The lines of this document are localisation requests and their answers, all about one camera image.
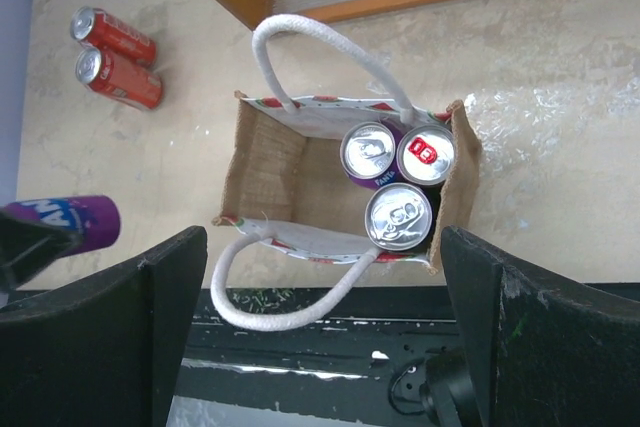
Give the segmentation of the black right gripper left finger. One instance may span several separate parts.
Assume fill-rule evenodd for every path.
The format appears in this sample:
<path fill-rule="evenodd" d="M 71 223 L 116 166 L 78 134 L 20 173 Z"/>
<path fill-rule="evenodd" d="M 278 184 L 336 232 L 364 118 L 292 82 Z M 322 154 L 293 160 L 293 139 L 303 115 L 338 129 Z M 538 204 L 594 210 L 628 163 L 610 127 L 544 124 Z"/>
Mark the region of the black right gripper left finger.
<path fill-rule="evenodd" d="M 165 425 L 207 257 L 192 226 L 2 308 L 2 425 Z"/>

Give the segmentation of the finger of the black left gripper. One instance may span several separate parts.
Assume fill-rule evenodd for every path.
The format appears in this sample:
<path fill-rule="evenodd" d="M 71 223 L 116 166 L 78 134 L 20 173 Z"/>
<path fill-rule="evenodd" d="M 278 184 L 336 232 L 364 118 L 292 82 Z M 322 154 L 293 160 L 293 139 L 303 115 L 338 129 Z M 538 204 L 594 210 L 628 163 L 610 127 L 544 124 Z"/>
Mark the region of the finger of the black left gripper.
<path fill-rule="evenodd" d="M 18 289 L 82 243 L 76 232 L 1 213 L 1 291 Z"/>

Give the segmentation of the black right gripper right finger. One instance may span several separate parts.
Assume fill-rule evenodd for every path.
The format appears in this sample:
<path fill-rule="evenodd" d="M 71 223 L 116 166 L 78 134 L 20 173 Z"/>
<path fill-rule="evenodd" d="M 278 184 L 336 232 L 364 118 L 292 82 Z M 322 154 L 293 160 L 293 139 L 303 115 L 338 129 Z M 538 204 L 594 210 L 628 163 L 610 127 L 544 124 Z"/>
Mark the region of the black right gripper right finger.
<path fill-rule="evenodd" d="M 440 253 L 483 425 L 638 425 L 638 284 L 583 284 L 459 227 Z"/>

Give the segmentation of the red cola can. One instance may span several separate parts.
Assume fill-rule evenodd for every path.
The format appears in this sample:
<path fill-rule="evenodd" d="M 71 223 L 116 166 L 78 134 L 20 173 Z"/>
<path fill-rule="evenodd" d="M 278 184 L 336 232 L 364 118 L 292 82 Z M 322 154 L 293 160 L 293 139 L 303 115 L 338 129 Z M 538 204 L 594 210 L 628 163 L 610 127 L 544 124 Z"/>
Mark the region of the red cola can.
<path fill-rule="evenodd" d="M 162 101 L 164 89 L 158 75 L 109 50 L 84 49 L 74 71 L 88 90 L 139 110 L 153 110 Z"/>
<path fill-rule="evenodd" d="M 153 39 L 104 9 L 79 8 L 71 17 L 70 35 L 83 47 L 107 49 L 147 68 L 157 58 Z"/>

